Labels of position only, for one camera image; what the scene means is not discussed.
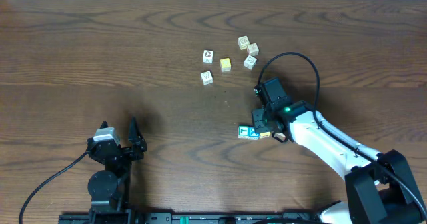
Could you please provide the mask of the red block letter M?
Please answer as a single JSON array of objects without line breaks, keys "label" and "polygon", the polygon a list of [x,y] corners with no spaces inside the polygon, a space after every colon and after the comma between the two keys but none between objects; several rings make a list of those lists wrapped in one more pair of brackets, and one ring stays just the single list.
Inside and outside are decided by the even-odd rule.
[{"label": "red block letter M", "polygon": [[286,141],[287,137],[283,133],[275,133],[274,137],[280,141]]}]

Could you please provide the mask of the green block letter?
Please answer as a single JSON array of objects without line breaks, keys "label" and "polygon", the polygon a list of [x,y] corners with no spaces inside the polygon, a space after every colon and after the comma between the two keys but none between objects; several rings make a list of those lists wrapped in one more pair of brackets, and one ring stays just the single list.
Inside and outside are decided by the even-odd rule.
[{"label": "green block letter", "polygon": [[249,137],[249,127],[240,125],[238,127],[238,138],[247,139]]}]

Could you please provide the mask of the plain yellow wooden block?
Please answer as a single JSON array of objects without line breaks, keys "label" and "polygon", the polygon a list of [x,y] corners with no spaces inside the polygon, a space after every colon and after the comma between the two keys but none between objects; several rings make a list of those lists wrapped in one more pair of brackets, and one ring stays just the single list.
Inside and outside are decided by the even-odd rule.
[{"label": "plain yellow wooden block", "polygon": [[268,138],[268,137],[270,137],[270,135],[271,135],[270,132],[260,133],[260,139]]}]

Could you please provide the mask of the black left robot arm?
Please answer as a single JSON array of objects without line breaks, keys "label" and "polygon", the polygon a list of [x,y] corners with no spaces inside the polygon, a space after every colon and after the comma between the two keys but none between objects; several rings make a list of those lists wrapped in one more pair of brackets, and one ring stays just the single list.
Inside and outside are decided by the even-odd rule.
[{"label": "black left robot arm", "polygon": [[89,157],[104,169],[92,175],[88,182],[91,207],[98,213],[120,212],[129,206],[131,166],[143,159],[147,143],[136,118],[129,126],[129,147],[122,147],[115,128],[103,122],[95,135],[87,140]]}]

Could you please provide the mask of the blue block letter X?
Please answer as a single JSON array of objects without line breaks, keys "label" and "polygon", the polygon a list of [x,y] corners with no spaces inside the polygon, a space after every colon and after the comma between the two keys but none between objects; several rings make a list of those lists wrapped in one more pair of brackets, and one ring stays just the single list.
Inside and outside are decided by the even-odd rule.
[{"label": "blue block letter X", "polygon": [[250,127],[248,130],[248,139],[258,140],[259,138],[260,138],[260,135],[255,132],[255,129],[253,127]]}]

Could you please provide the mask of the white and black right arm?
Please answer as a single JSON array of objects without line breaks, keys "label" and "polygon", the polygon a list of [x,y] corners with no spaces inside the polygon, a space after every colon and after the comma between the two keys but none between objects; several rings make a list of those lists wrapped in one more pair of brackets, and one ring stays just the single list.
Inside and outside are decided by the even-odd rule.
[{"label": "white and black right arm", "polygon": [[396,150],[381,153],[326,121],[303,101],[274,101],[252,111],[256,133],[284,134],[343,180],[347,200],[316,214],[320,223],[421,223],[426,206],[410,166]]}]

